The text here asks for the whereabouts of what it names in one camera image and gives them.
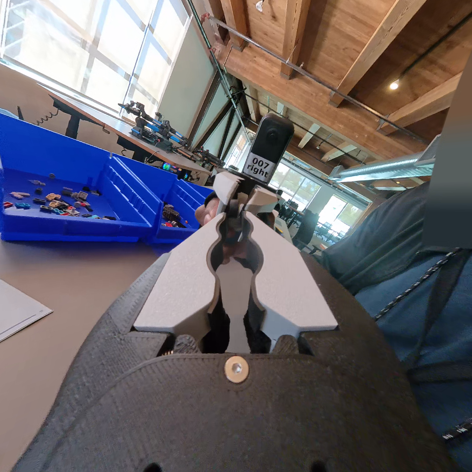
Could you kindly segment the person's right hand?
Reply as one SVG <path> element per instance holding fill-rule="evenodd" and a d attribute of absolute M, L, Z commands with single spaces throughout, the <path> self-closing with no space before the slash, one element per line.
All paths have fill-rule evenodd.
<path fill-rule="evenodd" d="M 195 211 L 195 218 L 197 219 L 200 226 L 204 226 L 209 223 L 217 215 L 220 200 L 218 197 L 213 196 L 208 202 L 204 203 Z M 229 239 L 234 236 L 234 231 L 229 229 L 227 232 L 227 239 L 222 245 L 223 261 L 222 264 L 228 264 L 232 260 L 241 264 L 244 268 L 249 268 L 247 263 L 247 241 L 242 240 L 230 243 Z"/>

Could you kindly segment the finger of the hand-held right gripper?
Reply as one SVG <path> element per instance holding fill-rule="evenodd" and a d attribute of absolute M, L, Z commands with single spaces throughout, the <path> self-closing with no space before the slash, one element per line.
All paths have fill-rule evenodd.
<path fill-rule="evenodd" d="M 219 199 L 216 215 L 225 213 L 230 201 L 243 181 L 243 178 L 233 173 L 219 173 L 215 176 L 213 190 Z"/>
<path fill-rule="evenodd" d="M 244 211 L 257 215 L 259 213 L 270 213 L 278 203 L 279 197 L 276 193 L 262 186 L 255 186 L 248 196 L 244 205 Z"/>

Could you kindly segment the pile of small toy bricks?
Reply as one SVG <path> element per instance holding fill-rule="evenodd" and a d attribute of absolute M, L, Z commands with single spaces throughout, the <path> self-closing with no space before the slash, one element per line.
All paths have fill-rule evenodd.
<path fill-rule="evenodd" d="M 40 175 L 6 169 L 1 179 L 3 203 L 11 204 L 4 209 L 5 214 L 19 214 L 21 216 L 63 217 L 72 215 L 65 210 L 58 214 L 51 210 L 44 210 L 42 206 L 67 207 L 75 210 L 75 218 L 97 217 L 119 221 L 120 217 L 105 196 L 104 190 L 91 183 L 81 184 Z"/>

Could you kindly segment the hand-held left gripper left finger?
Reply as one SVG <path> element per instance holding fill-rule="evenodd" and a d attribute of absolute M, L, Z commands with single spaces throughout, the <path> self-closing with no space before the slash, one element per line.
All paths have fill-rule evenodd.
<path fill-rule="evenodd" d="M 226 351 L 229 318 L 216 275 L 225 223 L 226 215 L 217 215 L 169 253 L 133 323 L 136 331 L 189 335 L 204 352 Z"/>

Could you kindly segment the toy instruction booklet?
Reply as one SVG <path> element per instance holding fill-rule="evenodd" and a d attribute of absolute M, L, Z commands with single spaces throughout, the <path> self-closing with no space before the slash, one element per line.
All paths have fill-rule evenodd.
<path fill-rule="evenodd" d="M 52 309 L 5 281 L 0 281 L 1 342 L 51 313 Z"/>

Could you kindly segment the grey desk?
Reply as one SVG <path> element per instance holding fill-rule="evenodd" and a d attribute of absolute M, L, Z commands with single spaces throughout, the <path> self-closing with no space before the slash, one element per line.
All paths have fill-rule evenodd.
<path fill-rule="evenodd" d="M 31 442 L 100 316 L 171 248 L 1 241 L 1 279 L 53 310 L 0 345 L 1 471 Z"/>

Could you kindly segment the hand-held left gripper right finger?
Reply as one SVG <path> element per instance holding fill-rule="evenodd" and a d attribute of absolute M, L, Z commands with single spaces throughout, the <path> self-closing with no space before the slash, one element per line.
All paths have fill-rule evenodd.
<path fill-rule="evenodd" d="M 338 328 L 300 251 L 252 213 L 244 213 L 251 351 L 272 352 L 280 337 Z"/>

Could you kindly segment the blue plastic bin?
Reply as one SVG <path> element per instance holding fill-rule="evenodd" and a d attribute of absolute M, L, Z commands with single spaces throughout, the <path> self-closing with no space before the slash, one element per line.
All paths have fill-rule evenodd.
<path fill-rule="evenodd" d="M 1 238 L 5 241 L 147 239 L 161 221 L 162 202 L 109 151 L 6 115 L 0 118 Z M 91 216 L 42 211 L 34 198 L 63 189 L 86 191 Z"/>
<path fill-rule="evenodd" d="M 211 193 L 209 187 L 194 185 L 166 172 L 162 172 L 162 176 L 151 180 L 148 187 L 159 200 L 150 243 L 178 245 L 197 231 L 200 224 L 195 218 L 195 211 L 203 205 Z M 162 217 L 162 210 L 166 204 L 173 205 L 174 209 L 180 213 L 180 222 L 186 228 L 162 227 L 162 223 L 167 221 Z"/>

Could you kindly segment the person's right forearm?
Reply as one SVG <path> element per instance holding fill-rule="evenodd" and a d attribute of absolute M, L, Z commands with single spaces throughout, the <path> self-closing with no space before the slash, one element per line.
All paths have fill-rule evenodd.
<path fill-rule="evenodd" d="M 350 235 L 313 259 L 351 295 L 406 270 L 432 252 L 422 240 L 429 182 L 383 202 Z"/>

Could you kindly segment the long wooden desk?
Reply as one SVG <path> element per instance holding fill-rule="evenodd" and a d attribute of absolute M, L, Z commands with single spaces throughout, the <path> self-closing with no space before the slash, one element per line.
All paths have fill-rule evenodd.
<path fill-rule="evenodd" d="M 195 162 L 192 162 L 190 159 L 187 159 L 186 157 L 180 154 L 176 154 L 174 152 L 165 152 L 159 148 L 156 148 L 155 146 L 151 146 L 150 144 L 134 137 L 131 134 L 132 127 L 127 122 L 119 118 L 115 118 L 95 107 L 91 107 L 86 103 L 77 100 L 76 98 L 72 98 L 68 95 L 62 94 L 61 92 L 55 91 L 48 86 L 40 86 L 44 88 L 52 98 L 74 109 L 81 115 L 87 116 L 92 121 L 100 124 L 102 127 L 115 133 L 117 136 L 128 140 L 140 149 L 150 154 L 153 154 L 155 157 L 162 160 L 163 162 L 168 162 L 169 164 L 181 169 L 201 172 L 207 175 L 211 174 L 208 169 L 201 167 L 200 165 L 196 164 Z"/>

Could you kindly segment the large window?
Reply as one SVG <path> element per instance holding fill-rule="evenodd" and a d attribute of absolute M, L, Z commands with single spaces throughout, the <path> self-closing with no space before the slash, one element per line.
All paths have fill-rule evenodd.
<path fill-rule="evenodd" d="M 158 110 L 190 15 L 173 0 L 1 1 L 1 63 L 126 116 Z"/>

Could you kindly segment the person's torso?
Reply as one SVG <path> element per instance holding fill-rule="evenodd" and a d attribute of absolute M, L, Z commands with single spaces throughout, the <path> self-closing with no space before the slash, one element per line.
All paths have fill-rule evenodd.
<path fill-rule="evenodd" d="M 471 249 L 420 249 L 355 295 L 393 348 L 418 406 L 460 471 L 471 471 Z"/>

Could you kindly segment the silver air duct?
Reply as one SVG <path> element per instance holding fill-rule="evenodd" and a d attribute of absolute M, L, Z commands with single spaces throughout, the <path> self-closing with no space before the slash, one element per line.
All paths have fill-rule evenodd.
<path fill-rule="evenodd" d="M 333 169 L 328 178 L 336 182 L 362 182 L 382 179 L 405 179 L 411 177 L 431 176 L 435 164 L 435 155 L 425 152 L 411 156 L 391 159 L 356 168 Z"/>

